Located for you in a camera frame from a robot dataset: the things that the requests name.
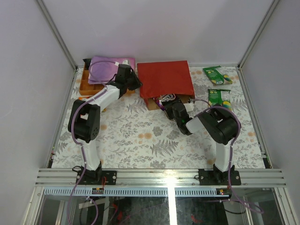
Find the purple candy packet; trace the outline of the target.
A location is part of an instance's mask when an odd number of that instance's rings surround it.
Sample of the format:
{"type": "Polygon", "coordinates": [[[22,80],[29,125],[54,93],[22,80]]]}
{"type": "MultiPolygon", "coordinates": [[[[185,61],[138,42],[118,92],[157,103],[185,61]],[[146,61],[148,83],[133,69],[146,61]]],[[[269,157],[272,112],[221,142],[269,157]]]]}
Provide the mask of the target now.
{"type": "Polygon", "coordinates": [[[162,110],[170,108],[173,104],[179,102],[180,98],[175,94],[161,95],[153,98],[157,106],[162,110]]]}

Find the red paper bag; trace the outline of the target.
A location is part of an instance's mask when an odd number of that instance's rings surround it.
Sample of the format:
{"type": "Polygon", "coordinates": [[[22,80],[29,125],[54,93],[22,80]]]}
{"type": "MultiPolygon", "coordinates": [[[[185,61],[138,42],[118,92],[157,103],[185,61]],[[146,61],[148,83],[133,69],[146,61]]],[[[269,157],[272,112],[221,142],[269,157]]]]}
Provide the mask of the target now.
{"type": "Polygon", "coordinates": [[[186,60],[138,63],[137,72],[142,83],[140,97],[150,111],[159,108],[153,98],[161,95],[177,94],[184,103],[188,97],[195,97],[186,60]]]}

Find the green snack packet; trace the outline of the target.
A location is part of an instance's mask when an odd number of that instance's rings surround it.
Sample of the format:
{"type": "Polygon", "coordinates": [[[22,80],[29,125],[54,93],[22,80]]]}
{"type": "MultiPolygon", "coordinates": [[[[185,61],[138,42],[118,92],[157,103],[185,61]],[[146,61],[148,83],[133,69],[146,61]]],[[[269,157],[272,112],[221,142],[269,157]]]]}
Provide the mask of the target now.
{"type": "Polygon", "coordinates": [[[228,75],[222,74],[218,71],[219,68],[221,68],[221,66],[205,67],[203,68],[203,72],[215,85],[233,84],[233,81],[228,75]]]}
{"type": "Polygon", "coordinates": [[[230,90],[208,89],[208,101],[211,106],[219,104],[229,110],[232,110],[230,90]]]}

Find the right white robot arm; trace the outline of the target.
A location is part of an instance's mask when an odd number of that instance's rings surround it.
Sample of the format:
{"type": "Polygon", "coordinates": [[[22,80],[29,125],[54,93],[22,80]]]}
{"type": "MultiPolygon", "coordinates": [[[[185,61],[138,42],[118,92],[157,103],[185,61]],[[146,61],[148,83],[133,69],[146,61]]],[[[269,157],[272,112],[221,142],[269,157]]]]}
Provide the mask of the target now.
{"type": "Polygon", "coordinates": [[[238,138],[241,123],[228,108],[215,104],[191,118],[182,102],[169,103],[165,106],[167,116],[174,120],[184,135],[191,135],[205,129],[215,142],[216,161],[214,181],[226,184],[231,175],[228,170],[233,166],[233,144],[238,138]]]}

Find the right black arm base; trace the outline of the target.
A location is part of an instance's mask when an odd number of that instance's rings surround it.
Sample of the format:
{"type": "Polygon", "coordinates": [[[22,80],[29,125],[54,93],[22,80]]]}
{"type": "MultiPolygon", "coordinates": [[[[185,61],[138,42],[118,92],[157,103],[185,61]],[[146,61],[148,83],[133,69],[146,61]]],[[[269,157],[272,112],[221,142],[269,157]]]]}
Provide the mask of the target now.
{"type": "MultiPolygon", "coordinates": [[[[215,165],[212,170],[198,169],[198,176],[202,186],[229,185],[228,171],[221,172],[215,165]]],[[[240,173],[235,170],[235,165],[230,169],[230,182],[233,186],[241,185],[240,173]]]]}

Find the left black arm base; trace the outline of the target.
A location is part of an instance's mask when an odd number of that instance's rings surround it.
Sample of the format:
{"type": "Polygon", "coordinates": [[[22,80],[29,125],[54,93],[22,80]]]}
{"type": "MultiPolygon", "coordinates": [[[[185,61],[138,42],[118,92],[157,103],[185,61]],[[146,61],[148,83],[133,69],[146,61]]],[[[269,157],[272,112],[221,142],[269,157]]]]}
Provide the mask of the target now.
{"type": "Polygon", "coordinates": [[[102,170],[102,166],[96,170],[86,169],[79,185],[115,185],[117,180],[117,171],[102,170]]]}

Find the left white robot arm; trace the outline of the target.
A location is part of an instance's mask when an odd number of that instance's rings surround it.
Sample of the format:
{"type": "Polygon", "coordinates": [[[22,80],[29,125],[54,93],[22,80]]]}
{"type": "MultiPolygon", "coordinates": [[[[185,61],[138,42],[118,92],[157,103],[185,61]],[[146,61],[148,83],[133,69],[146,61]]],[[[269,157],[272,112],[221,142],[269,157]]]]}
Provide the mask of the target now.
{"type": "Polygon", "coordinates": [[[98,171],[100,157],[97,153],[95,139],[100,131],[100,114],[111,103],[120,99],[128,90],[136,90],[142,86],[130,65],[119,64],[113,80],[88,100],[76,100],[73,103],[68,131],[73,141],[81,146],[82,166],[89,170],[87,181],[97,185],[103,174],[98,171]]]}

